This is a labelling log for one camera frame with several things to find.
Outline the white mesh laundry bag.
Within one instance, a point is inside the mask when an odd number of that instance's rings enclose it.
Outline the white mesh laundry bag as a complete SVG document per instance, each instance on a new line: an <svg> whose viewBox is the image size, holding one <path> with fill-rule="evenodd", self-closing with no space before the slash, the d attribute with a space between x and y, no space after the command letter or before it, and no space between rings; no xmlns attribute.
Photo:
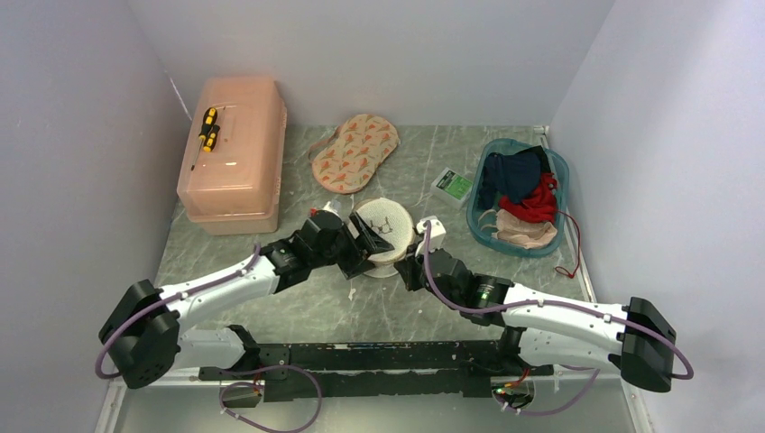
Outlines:
<svg viewBox="0 0 765 433"><path fill-rule="evenodd" d="M373 268L364 274L375 279L394 276L394 264L401 260L415 238L414 223L407 209L387 198L370 198L354 207L356 214L393 249L369 257Z"/></svg>

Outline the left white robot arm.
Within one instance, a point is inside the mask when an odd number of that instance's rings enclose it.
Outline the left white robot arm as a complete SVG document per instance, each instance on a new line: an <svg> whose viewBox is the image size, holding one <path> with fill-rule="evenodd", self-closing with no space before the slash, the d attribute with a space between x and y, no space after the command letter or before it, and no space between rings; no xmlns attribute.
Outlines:
<svg viewBox="0 0 765 433"><path fill-rule="evenodd" d="M347 279L371 270L369 258L393 245L352 213L348 220L315 211L292 235L256 245L242 261L195 280L128 288L98 333L100 379L122 378L140 389L175 369L217 368L245 379L262 366L261 348L242 326L200 330L197 325L248 300L277 294L311 272L337 266Z"/></svg>

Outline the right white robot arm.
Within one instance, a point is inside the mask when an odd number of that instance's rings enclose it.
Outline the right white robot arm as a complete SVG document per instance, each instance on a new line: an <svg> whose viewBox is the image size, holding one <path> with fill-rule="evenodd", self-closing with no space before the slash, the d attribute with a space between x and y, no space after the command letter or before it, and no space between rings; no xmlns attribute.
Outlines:
<svg viewBox="0 0 765 433"><path fill-rule="evenodd" d="M669 392L679 358L677 333L647 299L625 304L567 299L508 279L471 272L443 249L409 253L394 265L407 290L425 289L463 318L502 327L497 362L508 374L552 364L618 373L650 392Z"/></svg>

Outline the patterned beige oven mitt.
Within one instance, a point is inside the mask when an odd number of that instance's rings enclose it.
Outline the patterned beige oven mitt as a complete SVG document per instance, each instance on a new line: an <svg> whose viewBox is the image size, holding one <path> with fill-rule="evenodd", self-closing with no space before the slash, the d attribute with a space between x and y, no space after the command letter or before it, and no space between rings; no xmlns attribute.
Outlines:
<svg viewBox="0 0 765 433"><path fill-rule="evenodd" d="M397 128L387 119L354 115L309 147L310 168L324 189L353 194L366 187L400 143Z"/></svg>

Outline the beige pink cloth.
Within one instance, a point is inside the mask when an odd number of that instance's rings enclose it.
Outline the beige pink cloth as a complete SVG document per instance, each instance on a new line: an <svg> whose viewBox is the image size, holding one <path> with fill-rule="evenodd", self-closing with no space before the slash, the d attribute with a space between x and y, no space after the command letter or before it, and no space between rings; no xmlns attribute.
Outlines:
<svg viewBox="0 0 765 433"><path fill-rule="evenodd" d="M504 209L496 215L496 229L494 238L527 250L547 246L558 235L558 230L549 221L526 222Z"/></svg>

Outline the green white small box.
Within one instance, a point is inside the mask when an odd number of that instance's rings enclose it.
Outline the green white small box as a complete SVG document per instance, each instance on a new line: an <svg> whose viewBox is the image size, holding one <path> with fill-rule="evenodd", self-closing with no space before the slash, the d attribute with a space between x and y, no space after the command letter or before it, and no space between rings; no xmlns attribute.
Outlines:
<svg viewBox="0 0 765 433"><path fill-rule="evenodd" d="M430 184L433 197L442 200L455 209L460 209L469 199L474 183L449 168L443 169Z"/></svg>

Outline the red cloth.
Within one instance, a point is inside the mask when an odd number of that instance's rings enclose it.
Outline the red cloth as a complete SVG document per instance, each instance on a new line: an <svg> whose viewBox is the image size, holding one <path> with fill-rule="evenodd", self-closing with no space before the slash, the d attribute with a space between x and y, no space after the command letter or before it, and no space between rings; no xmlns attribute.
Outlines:
<svg viewBox="0 0 765 433"><path fill-rule="evenodd" d="M555 176L551 172L543 172L538 186L520 203L512 203L507 196L503 196L499 207L527 223L554 223L558 214L557 189Z"/></svg>

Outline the navy blue cloth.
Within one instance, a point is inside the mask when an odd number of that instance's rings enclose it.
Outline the navy blue cloth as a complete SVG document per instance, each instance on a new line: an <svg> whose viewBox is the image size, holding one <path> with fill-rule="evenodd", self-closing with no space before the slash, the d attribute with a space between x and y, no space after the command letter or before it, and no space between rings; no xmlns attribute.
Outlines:
<svg viewBox="0 0 765 433"><path fill-rule="evenodd" d="M529 197L541 181L543 173L550 172L548 156L541 146L514 154L490 153L484 160L477 191L480 208L488 209L500 194L512 204L520 204Z"/></svg>

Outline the pink plastic storage box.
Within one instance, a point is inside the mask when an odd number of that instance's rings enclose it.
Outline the pink plastic storage box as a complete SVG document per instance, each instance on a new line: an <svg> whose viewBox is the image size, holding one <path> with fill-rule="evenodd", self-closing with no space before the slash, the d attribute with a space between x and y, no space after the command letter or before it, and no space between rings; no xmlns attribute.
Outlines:
<svg viewBox="0 0 765 433"><path fill-rule="evenodd" d="M191 170L209 107L218 110L217 145ZM277 230L286 124L287 109L273 78L222 77L205 83L177 185L191 223L211 235Z"/></svg>

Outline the yellow black screwdriver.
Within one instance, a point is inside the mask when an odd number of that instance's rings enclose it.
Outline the yellow black screwdriver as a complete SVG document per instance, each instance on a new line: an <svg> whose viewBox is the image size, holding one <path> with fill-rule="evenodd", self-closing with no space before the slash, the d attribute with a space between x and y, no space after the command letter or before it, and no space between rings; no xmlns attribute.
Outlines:
<svg viewBox="0 0 765 433"><path fill-rule="evenodd" d="M213 127L217 123L218 110L215 107L209 107L203 114L202 123L200 126L200 137L208 137L212 132Z"/></svg>
<svg viewBox="0 0 765 433"><path fill-rule="evenodd" d="M191 170L195 170L198 158L203 152L212 152L217 145L217 137L220 131L218 124L203 125L198 135L198 149L193 162L190 166Z"/></svg>

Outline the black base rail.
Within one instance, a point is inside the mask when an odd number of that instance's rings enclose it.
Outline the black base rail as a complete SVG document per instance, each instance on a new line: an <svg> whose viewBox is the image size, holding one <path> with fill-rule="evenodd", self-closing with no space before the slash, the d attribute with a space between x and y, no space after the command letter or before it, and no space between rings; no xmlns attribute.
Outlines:
<svg viewBox="0 0 765 433"><path fill-rule="evenodd" d="M267 402L457 394L484 398L504 380L550 377L550 365L524 367L496 340L353 344L268 344L227 373L203 367L203 382L263 381Z"/></svg>

